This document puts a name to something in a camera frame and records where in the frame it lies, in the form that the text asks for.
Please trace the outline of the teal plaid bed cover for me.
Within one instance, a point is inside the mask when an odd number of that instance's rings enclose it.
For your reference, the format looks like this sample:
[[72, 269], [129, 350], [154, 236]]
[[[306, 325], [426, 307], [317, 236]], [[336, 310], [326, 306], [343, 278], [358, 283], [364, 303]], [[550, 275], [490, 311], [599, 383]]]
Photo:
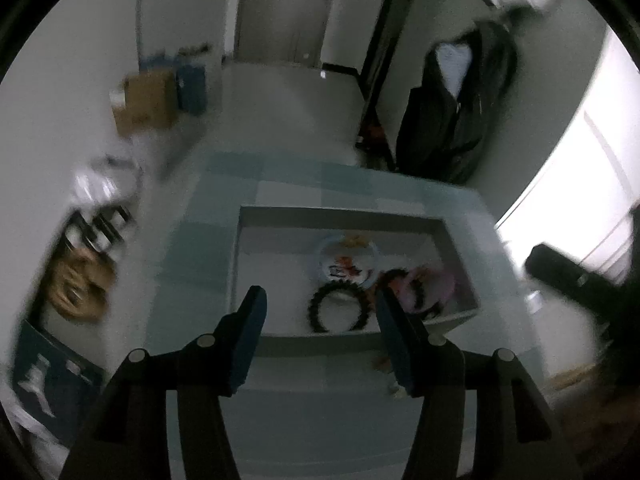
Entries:
[[480, 196], [467, 188], [289, 157], [213, 153], [151, 195], [143, 255], [157, 270], [153, 352], [214, 328], [250, 286], [268, 296], [247, 380], [222, 404], [245, 479], [392, 478], [421, 409], [374, 361], [378, 321], [352, 292], [427, 266], [454, 294], [426, 327], [461, 349], [515, 352], [544, 372], [533, 322]]

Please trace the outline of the grey cardboard box lid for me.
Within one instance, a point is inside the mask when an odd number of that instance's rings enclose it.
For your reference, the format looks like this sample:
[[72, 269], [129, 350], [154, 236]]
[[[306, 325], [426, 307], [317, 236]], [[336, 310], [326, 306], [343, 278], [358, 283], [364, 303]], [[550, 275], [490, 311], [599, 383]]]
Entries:
[[243, 206], [232, 259], [236, 307], [250, 286], [267, 294], [258, 356], [328, 356], [380, 348], [373, 292], [416, 268], [408, 303], [446, 334], [480, 312], [459, 245], [441, 218], [294, 206]]

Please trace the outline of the striped shirt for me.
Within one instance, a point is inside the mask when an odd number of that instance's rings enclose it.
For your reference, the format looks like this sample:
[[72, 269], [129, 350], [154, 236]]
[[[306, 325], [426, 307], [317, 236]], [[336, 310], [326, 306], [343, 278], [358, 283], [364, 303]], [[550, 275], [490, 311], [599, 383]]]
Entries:
[[443, 42], [436, 47], [435, 54], [442, 83], [450, 96], [457, 99], [472, 62], [472, 50], [467, 44]]

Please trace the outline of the brown cardboard box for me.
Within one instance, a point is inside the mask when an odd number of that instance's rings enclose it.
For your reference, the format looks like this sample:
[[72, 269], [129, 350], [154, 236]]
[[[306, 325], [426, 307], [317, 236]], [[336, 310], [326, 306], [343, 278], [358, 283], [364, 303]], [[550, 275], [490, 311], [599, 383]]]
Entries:
[[110, 92], [110, 104], [121, 138], [143, 130], [170, 129], [178, 120], [175, 72], [148, 70], [129, 76]]

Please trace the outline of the blue storage box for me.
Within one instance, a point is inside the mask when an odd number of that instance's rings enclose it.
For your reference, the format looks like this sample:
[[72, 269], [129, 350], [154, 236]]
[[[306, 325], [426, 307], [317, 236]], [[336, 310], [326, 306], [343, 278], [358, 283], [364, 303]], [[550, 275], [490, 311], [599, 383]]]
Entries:
[[179, 110], [192, 116], [203, 114], [207, 107], [205, 67], [181, 65], [176, 70], [176, 81]]

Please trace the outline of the grey door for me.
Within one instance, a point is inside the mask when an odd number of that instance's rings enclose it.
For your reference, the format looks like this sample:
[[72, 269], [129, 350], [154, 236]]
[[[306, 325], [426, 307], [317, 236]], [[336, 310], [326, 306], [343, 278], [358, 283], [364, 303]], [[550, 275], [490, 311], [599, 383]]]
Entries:
[[331, 0], [239, 0], [233, 58], [239, 63], [314, 68]]

